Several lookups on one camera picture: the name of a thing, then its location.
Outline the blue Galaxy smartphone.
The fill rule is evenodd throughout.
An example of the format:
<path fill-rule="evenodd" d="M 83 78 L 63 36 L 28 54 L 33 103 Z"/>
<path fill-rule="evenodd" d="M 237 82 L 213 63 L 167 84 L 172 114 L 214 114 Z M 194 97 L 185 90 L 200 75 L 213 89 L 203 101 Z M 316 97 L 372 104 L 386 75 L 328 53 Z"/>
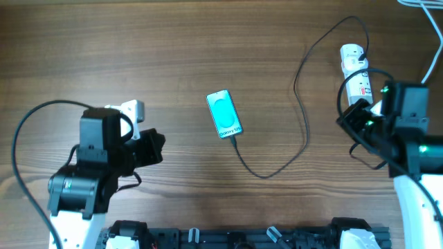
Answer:
<path fill-rule="evenodd" d="M 217 130 L 217 135 L 221 139 L 243 132 L 234 102 L 227 89 L 207 95 L 206 101 Z"/>

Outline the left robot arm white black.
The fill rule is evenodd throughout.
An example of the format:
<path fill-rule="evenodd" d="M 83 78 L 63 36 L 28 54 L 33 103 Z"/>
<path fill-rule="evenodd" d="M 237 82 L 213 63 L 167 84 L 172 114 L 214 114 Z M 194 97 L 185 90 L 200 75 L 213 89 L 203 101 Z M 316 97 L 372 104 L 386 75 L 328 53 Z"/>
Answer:
<path fill-rule="evenodd" d="M 165 136 L 155 129 L 136 133 L 124 113 L 91 108 L 80 118 L 80 143 L 73 148 L 77 162 L 61 167 L 48 182 L 53 231 L 49 248 L 95 248 L 111 197 L 121 190 L 120 177 L 134 175 L 137 167 L 155 165 Z"/>

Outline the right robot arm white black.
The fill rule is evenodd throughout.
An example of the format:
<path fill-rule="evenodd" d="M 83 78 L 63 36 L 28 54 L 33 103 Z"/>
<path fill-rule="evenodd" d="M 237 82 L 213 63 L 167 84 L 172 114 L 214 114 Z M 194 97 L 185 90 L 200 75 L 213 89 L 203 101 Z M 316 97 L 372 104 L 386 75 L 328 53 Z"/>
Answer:
<path fill-rule="evenodd" d="M 442 137 L 427 134 L 429 90 L 388 80 L 381 112 L 367 100 L 338 110 L 337 124 L 388 165 L 399 199 L 406 248 L 442 247 Z"/>

